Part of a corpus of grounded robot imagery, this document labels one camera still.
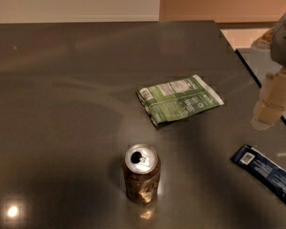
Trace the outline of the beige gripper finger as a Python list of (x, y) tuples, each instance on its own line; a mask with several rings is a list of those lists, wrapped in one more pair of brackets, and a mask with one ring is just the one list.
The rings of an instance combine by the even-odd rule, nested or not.
[(273, 28), (268, 29), (252, 43), (251, 48), (261, 51), (269, 50), (273, 34), (274, 34), (274, 29)]
[(286, 68), (267, 73), (255, 104), (252, 126), (260, 131), (272, 127), (286, 112)]

